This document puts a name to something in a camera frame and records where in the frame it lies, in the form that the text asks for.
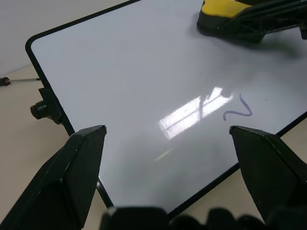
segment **white wall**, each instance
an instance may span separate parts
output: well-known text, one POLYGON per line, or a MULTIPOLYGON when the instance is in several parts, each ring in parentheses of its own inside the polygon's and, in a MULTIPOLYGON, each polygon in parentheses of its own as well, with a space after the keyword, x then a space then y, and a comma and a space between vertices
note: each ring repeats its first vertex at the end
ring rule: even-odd
POLYGON ((0 0, 0 76, 31 64, 31 36, 126 0, 0 0))

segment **purple marker scribble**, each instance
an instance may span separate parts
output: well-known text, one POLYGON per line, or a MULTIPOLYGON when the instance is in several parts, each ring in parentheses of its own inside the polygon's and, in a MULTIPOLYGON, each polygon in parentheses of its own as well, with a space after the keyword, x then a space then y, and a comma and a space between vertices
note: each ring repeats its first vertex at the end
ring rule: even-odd
POLYGON ((226 112, 223 114, 223 119, 224 119, 224 121, 226 120, 226 114, 237 114, 237 115, 241 115, 241 116, 252 116, 252 115, 253 115, 253 113, 252 113, 250 107, 249 107, 248 104, 243 100, 241 94, 240 94, 240 101, 241 101, 242 104, 245 106, 245 108, 247 108, 249 114, 244 114, 244 113, 236 112, 236 111, 226 111, 226 112))

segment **black whiteboard frame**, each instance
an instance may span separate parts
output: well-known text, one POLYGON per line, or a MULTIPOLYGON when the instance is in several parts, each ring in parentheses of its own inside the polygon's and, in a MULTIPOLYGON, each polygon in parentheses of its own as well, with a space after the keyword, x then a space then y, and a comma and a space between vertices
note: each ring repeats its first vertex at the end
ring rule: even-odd
MULTIPOLYGON (((47 30, 45 32, 36 34, 34 36, 32 36, 31 38, 29 38, 29 40, 26 42, 25 44, 25 50, 39 76, 39 78, 41 79, 43 85, 45 88, 48 88, 51 90, 53 96, 54 96, 54 100, 55 102, 60 106, 61 108, 61 112, 62 112, 62 124, 64 125, 67 133, 69 136, 71 136, 73 133, 75 133, 75 130, 73 129, 68 117, 66 116, 64 110, 62 109, 62 106, 60 105, 60 102, 58 100, 58 98, 56 97, 55 93, 53 92, 51 85, 49 84, 47 78, 44 75, 43 70, 41 69, 36 57, 34 56, 32 50, 31 50, 31 45, 32 43, 44 36, 50 35, 52 33, 58 32, 60 30, 66 29, 70 26, 85 22, 87 20, 90 20, 92 18, 95 18, 97 16, 103 15, 105 13, 117 10, 119 8, 128 6, 130 4, 139 2, 141 0, 129 0, 127 2, 124 2, 122 4, 113 6, 111 8, 93 13, 91 15, 88 15, 86 17, 80 18, 78 20, 72 21, 70 23, 58 26, 56 28, 47 30)), ((279 131, 276 135, 281 137, 283 136, 285 133, 287 133, 289 130, 291 130, 293 127, 295 127, 298 123, 300 123, 301 121, 303 121, 305 118, 307 118, 307 112, 305 112, 304 114, 302 114, 300 117, 298 117, 296 120, 294 120, 293 122, 291 122, 289 125, 287 125, 285 128, 283 128, 281 131, 279 131)), ((212 181, 210 184, 208 184, 206 187, 204 187, 203 189, 201 189, 198 193, 196 193, 195 195, 193 195, 191 198, 189 198, 188 200, 186 200, 184 203, 182 203, 181 205, 179 205, 177 208, 175 208, 173 211, 171 211, 168 215, 171 218, 177 216, 178 214, 180 214, 181 212, 183 212, 185 209, 187 209, 189 206, 191 206, 192 204, 194 204, 196 201, 198 201, 201 197, 203 197, 205 194, 207 194, 209 191, 211 191, 212 189, 214 189, 218 184, 220 184, 222 181, 224 181, 227 177, 229 177, 230 175, 232 175, 235 171, 237 171, 239 169, 239 163, 235 164, 234 166, 232 166, 230 169, 228 169, 226 172, 224 172, 222 175, 220 175, 219 177, 217 177, 214 181, 212 181)), ((110 197, 108 196, 102 181, 100 180, 100 178, 98 179, 98 183, 97 183, 97 190, 99 192, 99 194, 101 195, 101 198, 103 200, 103 202, 105 203, 106 207, 112 207, 113 203, 110 199, 110 197)))

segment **screwdriver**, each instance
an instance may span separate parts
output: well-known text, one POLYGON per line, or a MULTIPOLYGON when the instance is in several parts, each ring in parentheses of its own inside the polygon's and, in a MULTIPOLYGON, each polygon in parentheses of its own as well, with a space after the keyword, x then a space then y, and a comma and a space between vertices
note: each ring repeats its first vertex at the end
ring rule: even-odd
POLYGON ((0 86, 8 86, 12 82, 22 82, 22 81, 40 81, 39 78, 30 78, 30 79, 19 79, 19 80, 10 80, 7 77, 0 78, 0 86))

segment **beige table surface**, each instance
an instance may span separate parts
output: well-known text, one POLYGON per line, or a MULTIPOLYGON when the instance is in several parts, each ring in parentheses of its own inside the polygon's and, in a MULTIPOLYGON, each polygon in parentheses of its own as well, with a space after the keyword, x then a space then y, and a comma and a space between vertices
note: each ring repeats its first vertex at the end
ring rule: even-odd
MULTIPOLYGON (((36 78, 32 66, 8 75, 10 79, 36 78)), ((61 125, 49 119, 36 120, 30 106, 42 100, 39 81, 15 83, 0 87, 0 220, 2 221, 27 187, 38 169, 68 139, 61 125)), ((283 141, 307 162, 307 119, 282 137, 283 141)), ((220 183, 212 191, 189 207, 185 214, 205 222, 208 210, 225 207, 236 217, 252 214, 260 218, 249 195, 240 170, 220 183)), ((106 207, 96 191, 85 229, 98 229, 100 218, 106 207)))

